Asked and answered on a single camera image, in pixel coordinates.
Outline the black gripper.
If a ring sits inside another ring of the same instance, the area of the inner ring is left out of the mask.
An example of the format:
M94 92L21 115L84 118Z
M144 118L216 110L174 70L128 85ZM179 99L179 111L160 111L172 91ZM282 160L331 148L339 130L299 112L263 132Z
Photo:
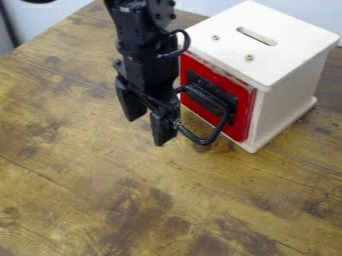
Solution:
M154 143L163 146L178 135L180 105L174 91L179 74L178 37L160 33L120 33L116 48L123 59L114 62L115 89L130 122L151 110Z

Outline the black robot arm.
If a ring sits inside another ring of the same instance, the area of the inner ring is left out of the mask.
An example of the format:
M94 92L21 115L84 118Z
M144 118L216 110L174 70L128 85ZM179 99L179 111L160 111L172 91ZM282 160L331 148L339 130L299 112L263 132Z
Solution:
M128 121L147 115L154 143L178 135L180 101L174 91L179 75L175 18L171 0L103 0L116 28L115 89Z

